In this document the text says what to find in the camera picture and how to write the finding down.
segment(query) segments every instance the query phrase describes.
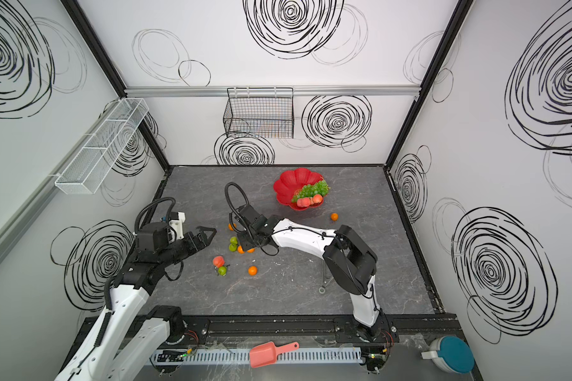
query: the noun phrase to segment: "pink scoop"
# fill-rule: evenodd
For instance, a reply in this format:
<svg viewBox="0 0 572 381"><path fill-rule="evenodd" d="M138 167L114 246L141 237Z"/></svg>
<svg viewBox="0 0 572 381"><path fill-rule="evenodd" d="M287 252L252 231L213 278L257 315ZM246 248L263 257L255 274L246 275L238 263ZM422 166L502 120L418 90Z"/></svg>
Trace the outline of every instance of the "pink scoop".
<svg viewBox="0 0 572 381"><path fill-rule="evenodd" d="M299 348L299 343L286 344L281 347L276 347L273 341L256 346L250 350L250 366L258 368L260 366L275 364L277 355L296 351Z"/></svg>

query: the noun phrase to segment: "black wire basket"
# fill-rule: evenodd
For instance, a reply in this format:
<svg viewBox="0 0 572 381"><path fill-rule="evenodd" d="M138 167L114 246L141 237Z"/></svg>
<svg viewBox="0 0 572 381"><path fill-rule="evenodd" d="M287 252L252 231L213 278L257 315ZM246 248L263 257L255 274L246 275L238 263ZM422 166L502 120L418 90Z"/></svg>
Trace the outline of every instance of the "black wire basket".
<svg viewBox="0 0 572 381"><path fill-rule="evenodd" d="M295 114L293 88L228 88L222 123L229 137L247 132L263 138L292 139Z"/></svg>

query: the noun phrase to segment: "scoop handle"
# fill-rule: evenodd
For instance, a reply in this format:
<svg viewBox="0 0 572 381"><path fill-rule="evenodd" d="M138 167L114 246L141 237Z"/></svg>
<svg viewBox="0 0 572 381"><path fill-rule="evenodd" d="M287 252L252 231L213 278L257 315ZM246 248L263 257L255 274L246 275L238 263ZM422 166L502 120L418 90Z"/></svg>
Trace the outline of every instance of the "scoop handle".
<svg viewBox="0 0 572 381"><path fill-rule="evenodd" d="M286 344L281 347L276 347L276 355L281 355L286 352L296 351L299 348L299 343L296 341L294 343Z"/></svg>

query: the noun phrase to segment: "teal lid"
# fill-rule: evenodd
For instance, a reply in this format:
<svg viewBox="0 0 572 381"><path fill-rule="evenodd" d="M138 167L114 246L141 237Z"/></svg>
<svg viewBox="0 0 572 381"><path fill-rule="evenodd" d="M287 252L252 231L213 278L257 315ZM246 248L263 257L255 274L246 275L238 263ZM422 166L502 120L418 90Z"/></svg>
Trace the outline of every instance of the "teal lid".
<svg viewBox="0 0 572 381"><path fill-rule="evenodd" d="M458 373L468 373L473 370L473 352L463 340L455 336L445 336L439 344L437 351L447 366Z"/></svg>

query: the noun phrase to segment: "fruit bowl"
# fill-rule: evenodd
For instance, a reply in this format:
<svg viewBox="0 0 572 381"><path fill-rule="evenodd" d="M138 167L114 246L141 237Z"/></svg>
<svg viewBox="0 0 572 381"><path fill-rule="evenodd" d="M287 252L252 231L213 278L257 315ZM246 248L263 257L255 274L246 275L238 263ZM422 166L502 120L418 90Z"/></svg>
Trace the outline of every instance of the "fruit bowl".
<svg viewBox="0 0 572 381"><path fill-rule="evenodd" d="M313 185L321 180L324 180L321 174L312 172L307 168L298 168L294 171L282 172L279 180L273 184L273 190L275 190L277 194L277 202L282 205L289 205L294 210L317 208L324 203L324 199L308 207L297 206L296 202L291 201L295 193L300 191L304 185Z"/></svg>

